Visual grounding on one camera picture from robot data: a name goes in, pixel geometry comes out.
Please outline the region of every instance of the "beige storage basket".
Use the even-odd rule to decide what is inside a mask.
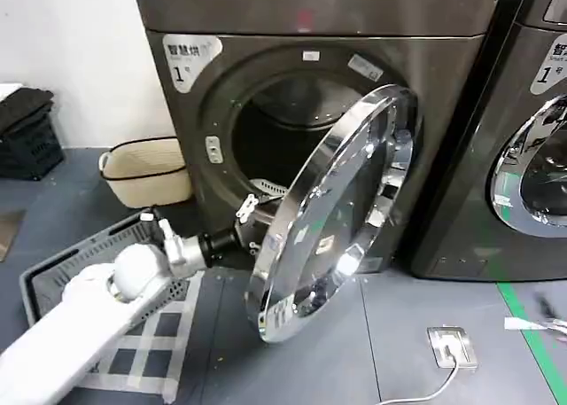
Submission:
[[[189,173],[174,136],[115,146],[100,156],[98,168],[127,207],[164,206],[191,196]]]

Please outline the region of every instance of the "black basket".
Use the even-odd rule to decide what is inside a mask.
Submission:
[[[0,133],[0,177],[39,181],[63,160],[51,106],[49,102]]]

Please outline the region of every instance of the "green floor tape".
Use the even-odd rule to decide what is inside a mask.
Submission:
[[[509,283],[497,283],[497,285],[512,316],[528,320],[524,306],[522,306],[522,303],[516,296],[514,287]],[[524,335],[528,347],[532,350],[533,357],[540,366],[541,373],[548,382],[551,393],[555,396],[557,404],[567,405],[567,384],[565,384],[565,380],[563,380],[559,370],[551,360],[541,340],[540,334],[537,331],[531,330],[523,330],[522,334]]]

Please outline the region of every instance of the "open door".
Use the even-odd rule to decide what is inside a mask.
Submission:
[[[511,137],[492,176],[494,212],[511,229],[567,237],[567,96],[544,104]]]
[[[268,228],[245,296],[262,339],[293,336],[359,267],[408,176],[420,125],[415,94],[386,85],[315,148]]]

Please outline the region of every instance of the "label sticker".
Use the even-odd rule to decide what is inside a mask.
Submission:
[[[513,207],[510,203],[510,198],[504,197],[500,194],[494,194],[494,203],[498,206]]]
[[[371,62],[360,55],[354,54],[353,57],[348,61],[349,68],[352,68],[358,74],[362,74],[364,77],[368,77],[371,81],[377,82],[382,76],[384,70],[381,70]]]
[[[164,35],[163,49],[175,88],[188,93],[198,75],[222,52],[222,42],[215,35]]]
[[[540,70],[533,79],[530,92],[540,95],[567,77],[567,34],[555,39]]]
[[[303,51],[304,61],[318,61],[321,57],[321,52],[319,51]]]
[[[207,136],[205,138],[206,155],[213,164],[222,164],[221,140],[218,136]]]

